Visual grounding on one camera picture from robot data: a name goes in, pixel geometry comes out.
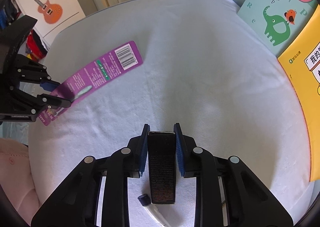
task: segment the toothbrush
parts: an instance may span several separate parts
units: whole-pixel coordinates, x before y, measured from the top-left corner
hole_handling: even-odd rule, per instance
[[[76,94],[75,97],[73,97],[70,101],[71,103],[73,103],[76,99],[78,99],[80,96],[84,95],[85,93],[89,92],[92,88],[92,85],[89,85],[87,87],[85,87],[84,89],[82,89],[79,93]]]
[[[80,96],[84,95],[85,93],[89,92],[92,89],[92,85],[89,85],[87,87],[85,87],[84,89],[82,89],[79,93],[77,93],[70,101],[71,103],[73,103],[76,99],[78,99]],[[60,108],[59,110],[57,110],[55,113],[53,113],[52,115],[54,117],[57,117],[59,113],[61,113],[65,108]]]

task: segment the toothbrush package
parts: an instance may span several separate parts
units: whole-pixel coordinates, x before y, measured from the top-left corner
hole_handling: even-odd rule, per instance
[[[102,55],[77,71],[51,93],[54,96],[70,99],[71,107],[58,109],[48,107],[39,114],[39,119],[44,125],[49,125],[73,105],[142,63],[142,57],[134,41]]]

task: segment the green book cover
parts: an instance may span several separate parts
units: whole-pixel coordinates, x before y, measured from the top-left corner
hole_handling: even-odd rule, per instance
[[[245,0],[238,15],[279,57],[302,31],[317,5],[316,0]]]

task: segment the black tube cap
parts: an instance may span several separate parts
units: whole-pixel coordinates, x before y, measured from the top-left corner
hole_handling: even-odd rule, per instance
[[[151,204],[151,199],[147,194],[143,194],[143,195],[138,196],[138,200],[140,201],[142,206],[146,206],[146,205]]]

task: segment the book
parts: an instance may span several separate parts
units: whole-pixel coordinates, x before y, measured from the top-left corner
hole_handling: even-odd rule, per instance
[[[298,36],[316,7],[316,0],[245,0],[238,15],[278,57]]]
[[[320,179],[320,6],[292,44],[278,58],[294,87],[308,129],[311,174]]]

